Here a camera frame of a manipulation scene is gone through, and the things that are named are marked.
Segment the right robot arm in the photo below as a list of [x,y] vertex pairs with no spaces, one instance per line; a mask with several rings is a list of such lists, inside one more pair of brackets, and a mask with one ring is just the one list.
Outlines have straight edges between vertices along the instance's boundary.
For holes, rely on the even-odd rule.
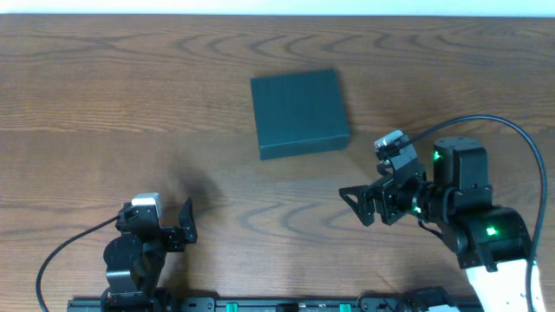
[[456,256],[485,310],[543,311],[535,243],[524,219],[493,203],[488,156],[468,137],[438,139],[429,179],[413,141],[400,131],[375,142],[381,177],[339,195],[365,226],[412,215]]

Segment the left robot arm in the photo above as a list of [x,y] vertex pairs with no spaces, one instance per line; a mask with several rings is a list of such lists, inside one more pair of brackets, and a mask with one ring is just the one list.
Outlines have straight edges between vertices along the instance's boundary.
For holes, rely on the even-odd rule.
[[162,228],[156,205],[126,203],[119,211],[120,236],[104,250],[108,288],[102,311],[177,311],[180,303],[158,283],[169,253],[183,252],[186,240],[179,227]]

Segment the dark green box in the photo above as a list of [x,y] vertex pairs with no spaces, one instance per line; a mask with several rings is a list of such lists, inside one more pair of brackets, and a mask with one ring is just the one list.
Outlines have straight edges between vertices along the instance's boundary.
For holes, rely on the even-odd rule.
[[261,160],[344,149],[350,130],[333,68],[251,79]]

